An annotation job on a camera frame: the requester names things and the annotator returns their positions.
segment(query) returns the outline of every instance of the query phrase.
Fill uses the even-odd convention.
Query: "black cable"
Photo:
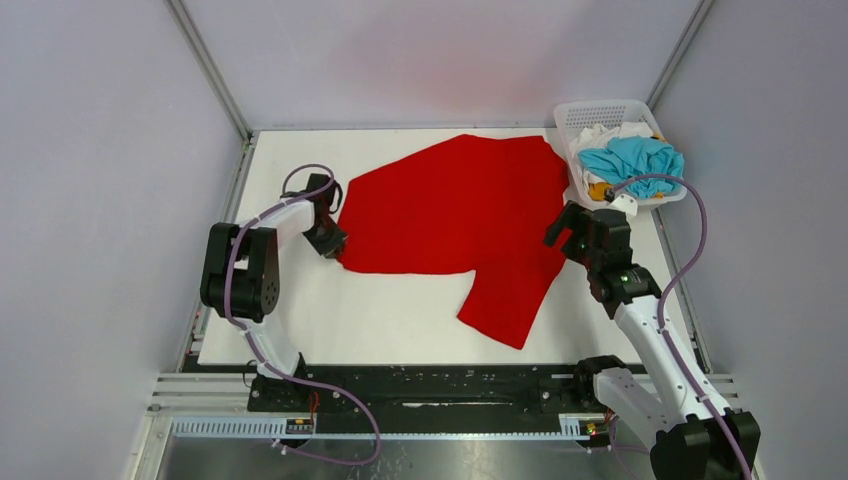
[[[256,360],[255,359],[254,360],[248,360],[247,363],[244,364],[244,366],[249,367],[251,363],[256,365]],[[246,376],[247,376],[247,371],[241,372],[241,383],[243,383],[245,387],[250,388],[250,385],[247,384]]]

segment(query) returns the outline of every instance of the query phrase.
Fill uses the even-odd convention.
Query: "metal frame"
[[[568,378],[570,375],[554,375]],[[286,418],[305,417],[306,413],[254,413],[247,411],[250,388],[245,385],[254,378],[253,374],[243,378],[241,374],[186,374],[164,373],[154,387],[153,397],[148,407],[148,415],[153,419],[149,432],[139,447],[141,457],[133,480],[155,480],[159,474],[166,447],[170,438],[175,436],[203,436],[213,438],[279,438],[279,428],[273,428]],[[647,375],[634,375],[634,378],[648,392],[656,395],[656,388]],[[733,408],[742,408],[736,384],[730,375],[708,375],[710,382],[724,396]],[[560,432],[540,434],[471,434],[471,435],[428,435],[428,434],[388,434],[386,439],[393,440],[578,440],[574,425],[583,421],[603,421],[602,414],[574,413],[561,414]],[[267,425],[265,429],[256,426]],[[285,436],[295,439],[296,435]],[[367,434],[317,435],[327,439],[362,440],[371,438]],[[755,470],[761,471],[759,463]]]
[[[662,73],[660,73],[660,77],[657,79],[657,83],[651,90],[651,94],[648,95],[648,101],[646,104],[651,110],[657,106],[665,93],[668,82],[674,76],[675,72],[677,72],[677,67],[680,66],[680,62],[683,61],[683,58],[689,51],[692,41],[695,40],[695,37],[701,30],[701,26],[704,24],[704,20],[707,19],[707,15],[709,15],[710,10],[713,8],[713,5],[715,5],[716,1],[717,0],[701,0],[698,3],[698,6],[695,7],[695,12],[692,14],[692,17],[689,18],[689,23],[686,24],[686,28],[683,29],[683,33],[680,35],[677,45],[674,46],[671,56],[668,57],[668,61],[663,67]]]
[[[209,86],[224,107],[224,111],[229,117],[233,128],[236,129],[242,140],[250,139],[252,130],[241,114],[233,95],[230,93],[227,84],[224,82],[224,77],[215,65],[212,55],[209,54],[209,49],[206,48],[206,43],[203,42],[203,37],[197,31],[197,26],[191,18],[191,14],[182,0],[164,0],[171,15],[174,17],[174,22],[180,27],[183,36],[186,39],[194,58],[197,60],[200,69],[209,81]]]

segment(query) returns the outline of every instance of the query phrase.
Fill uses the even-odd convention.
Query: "white cloth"
[[[574,140],[568,142],[568,149],[571,151],[572,161],[577,160],[577,152],[584,148],[606,148],[610,139],[627,138],[627,137],[645,137],[654,136],[654,131],[645,122],[622,122],[620,127],[609,129],[600,123],[592,125],[592,128],[584,128],[580,135]],[[595,175],[583,168],[583,165],[578,161],[577,169],[581,172],[580,178],[583,183],[583,190],[589,191],[590,183],[605,182],[603,178]]]

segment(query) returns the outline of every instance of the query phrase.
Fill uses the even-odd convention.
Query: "metal floor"
[[[379,460],[364,467],[328,465],[280,455],[268,440],[172,437],[160,480],[600,480],[628,478],[611,453],[563,452],[572,442],[391,440]],[[370,454],[370,442],[312,440],[309,451],[342,458]],[[648,456],[622,452],[639,478],[650,480]]]

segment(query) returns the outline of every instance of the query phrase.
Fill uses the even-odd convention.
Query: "blue cloth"
[[[583,167],[616,185],[644,173],[664,173],[683,178],[683,155],[655,138],[613,138],[607,148],[587,148],[577,152]],[[627,187],[637,198],[668,194],[677,184],[659,178],[640,180]]]

